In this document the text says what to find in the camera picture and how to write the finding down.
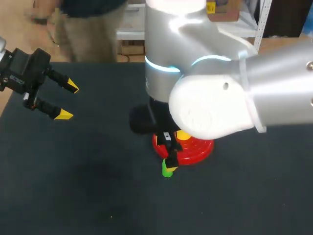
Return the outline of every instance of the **yellow label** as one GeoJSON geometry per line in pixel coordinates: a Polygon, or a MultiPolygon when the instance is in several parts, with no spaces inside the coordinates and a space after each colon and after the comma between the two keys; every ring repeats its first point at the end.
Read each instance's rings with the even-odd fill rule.
{"type": "Polygon", "coordinates": [[[214,14],[215,13],[215,2],[207,2],[206,3],[206,12],[208,14],[214,14]]]}

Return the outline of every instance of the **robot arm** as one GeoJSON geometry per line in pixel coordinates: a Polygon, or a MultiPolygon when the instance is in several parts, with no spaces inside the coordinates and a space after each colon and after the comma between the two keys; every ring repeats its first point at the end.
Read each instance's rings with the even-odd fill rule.
{"type": "Polygon", "coordinates": [[[5,50],[5,44],[0,37],[0,91],[8,87],[24,94],[24,107],[38,109],[52,119],[70,119],[73,115],[69,112],[38,98],[38,91],[45,78],[49,77],[66,90],[76,93],[79,89],[72,80],[52,69],[51,56],[43,50],[37,49],[31,55],[18,48],[9,52],[5,50]]]}
{"type": "Polygon", "coordinates": [[[146,47],[150,100],[131,110],[130,125],[154,133],[166,160],[177,158],[179,130],[213,140],[313,123],[312,41],[258,55],[208,19],[206,0],[146,0],[146,47]]]}

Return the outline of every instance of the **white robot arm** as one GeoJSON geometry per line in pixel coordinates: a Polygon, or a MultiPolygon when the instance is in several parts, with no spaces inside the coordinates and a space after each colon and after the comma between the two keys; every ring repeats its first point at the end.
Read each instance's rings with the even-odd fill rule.
{"type": "Polygon", "coordinates": [[[313,123],[311,40],[258,55],[208,19],[205,0],[146,3],[146,89],[157,131],[213,140],[313,123]]]}

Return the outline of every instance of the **metal shelf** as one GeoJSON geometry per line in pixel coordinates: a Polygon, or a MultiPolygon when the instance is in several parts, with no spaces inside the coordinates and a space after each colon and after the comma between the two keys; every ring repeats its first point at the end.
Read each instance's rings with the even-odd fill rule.
{"type": "MultiPolygon", "coordinates": [[[[254,46],[257,50],[260,48],[262,36],[264,33],[266,21],[272,0],[261,0],[260,3],[260,19],[259,24],[256,23],[253,13],[250,12],[249,6],[251,2],[256,4],[257,0],[243,0],[242,9],[240,11],[239,20],[237,22],[216,22],[218,28],[221,28],[231,34],[239,36],[241,38],[254,38],[254,46]]],[[[137,21],[145,21],[145,16],[142,10],[145,8],[145,4],[130,4],[128,10],[133,14],[138,11],[136,19],[137,21]]],[[[144,24],[140,27],[134,26],[133,28],[122,29],[117,32],[118,40],[144,40],[144,24]]]]}

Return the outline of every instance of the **screw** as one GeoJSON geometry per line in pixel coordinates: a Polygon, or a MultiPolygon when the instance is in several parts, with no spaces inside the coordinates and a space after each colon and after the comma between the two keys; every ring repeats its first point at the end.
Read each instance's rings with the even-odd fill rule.
{"type": "Polygon", "coordinates": [[[313,71],[313,62],[312,61],[307,63],[307,70],[313,71]]]}

